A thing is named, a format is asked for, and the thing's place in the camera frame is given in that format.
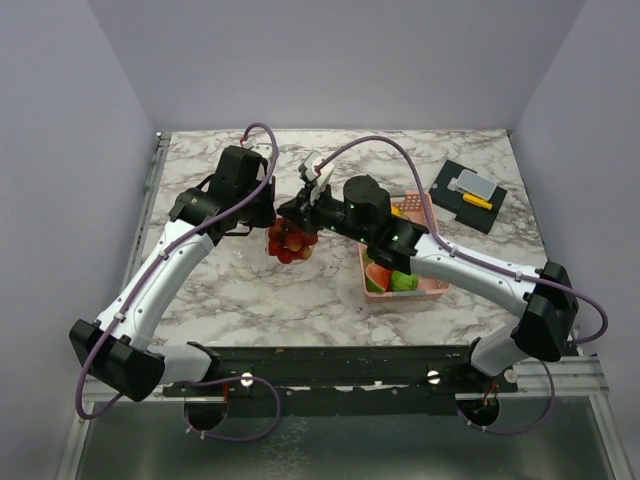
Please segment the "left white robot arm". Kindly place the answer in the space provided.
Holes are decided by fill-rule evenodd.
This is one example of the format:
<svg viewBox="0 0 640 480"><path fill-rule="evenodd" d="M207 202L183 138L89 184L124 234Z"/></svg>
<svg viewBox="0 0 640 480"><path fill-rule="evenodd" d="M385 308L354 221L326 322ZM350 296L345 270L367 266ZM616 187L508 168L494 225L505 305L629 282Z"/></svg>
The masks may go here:
<svg viewBox="0 0 640 480"><path fill-rule="evenodd" d="M149 349L165 310L185 280L237 226L248 231L275 221L273 148L230 146L216 170L181 192L156 246L116 299L92 322L78 320L69 339L82 367L119 394L141 401L156 386L186 381L206 395L220 385L221 371L200 347L171 353Z"/></svg>

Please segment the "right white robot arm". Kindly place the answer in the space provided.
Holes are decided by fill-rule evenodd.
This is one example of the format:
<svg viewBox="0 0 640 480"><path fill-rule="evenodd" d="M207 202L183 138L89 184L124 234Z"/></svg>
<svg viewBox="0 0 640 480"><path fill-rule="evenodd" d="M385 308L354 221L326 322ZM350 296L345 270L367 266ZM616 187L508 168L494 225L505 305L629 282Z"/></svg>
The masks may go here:
<svg viewBox="0 0 640 480"><path fill-rule="evenodd" d="M481 391L507 367L527 358L556 362L577 315L566 270L501 262L437 236L434 228L398 217L389 193L368 175L349 179L340 200L329 187L305 185L278 214L309 234L330 230L364 244L378 265L443 280L505 309L514 319L475 341L459 367L461 383Z"/></svg>

